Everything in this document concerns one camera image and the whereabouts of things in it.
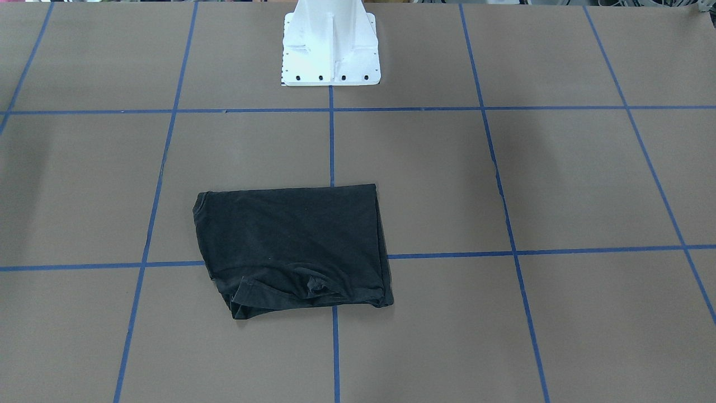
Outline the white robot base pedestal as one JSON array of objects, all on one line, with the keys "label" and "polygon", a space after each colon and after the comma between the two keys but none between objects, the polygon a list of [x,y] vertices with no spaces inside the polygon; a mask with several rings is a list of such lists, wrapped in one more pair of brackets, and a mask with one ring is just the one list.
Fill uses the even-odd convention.
[{"label": "white robot base pedestal", "polygon": [[281,84],[377,85],[376,18],[362,1],[299,1],[284,17]]}]

